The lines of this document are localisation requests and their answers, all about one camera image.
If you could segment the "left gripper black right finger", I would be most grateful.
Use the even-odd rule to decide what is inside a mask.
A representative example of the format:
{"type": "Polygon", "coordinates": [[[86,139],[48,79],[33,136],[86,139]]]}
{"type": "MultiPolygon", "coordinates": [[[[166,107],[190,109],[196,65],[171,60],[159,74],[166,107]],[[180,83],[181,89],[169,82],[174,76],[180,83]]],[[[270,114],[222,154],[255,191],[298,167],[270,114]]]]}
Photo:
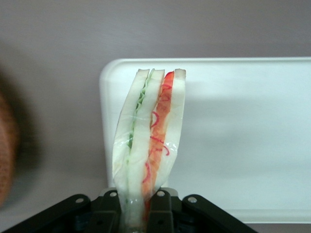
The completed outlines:
{"type": "Polygon", "coordinates": [[[231,214],[200,195],[182,200],[158,190],[150,201],[147,233],[255,233],[231,214]]]}

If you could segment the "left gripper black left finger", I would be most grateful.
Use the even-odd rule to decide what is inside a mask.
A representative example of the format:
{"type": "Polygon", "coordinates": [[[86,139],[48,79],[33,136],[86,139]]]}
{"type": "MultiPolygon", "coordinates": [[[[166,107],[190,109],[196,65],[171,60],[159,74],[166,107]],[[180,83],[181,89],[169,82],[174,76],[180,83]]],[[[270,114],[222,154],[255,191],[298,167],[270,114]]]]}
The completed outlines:
{"type": "Polygon", "coordinates": [[[103,190],[95,200],[73,195],[12,226],[5,233],[116,233],[121,206],[116,190],[103,190]]]}

